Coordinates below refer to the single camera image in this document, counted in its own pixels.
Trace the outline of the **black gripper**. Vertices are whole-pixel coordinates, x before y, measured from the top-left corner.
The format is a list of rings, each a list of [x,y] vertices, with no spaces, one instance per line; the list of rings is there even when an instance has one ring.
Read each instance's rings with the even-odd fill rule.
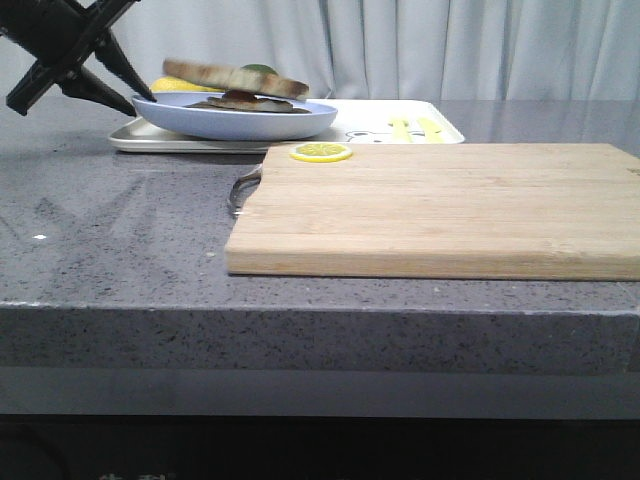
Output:
[[[1,34],[35,57],[35,63],[6,97],[25,116],[53,86],[64,95],[98,103],[135,117],[133,105],[85,68],[94,55],[104,67],[146,100],[156,99],[135,71],[111,27],[132,1],[3,1]]]

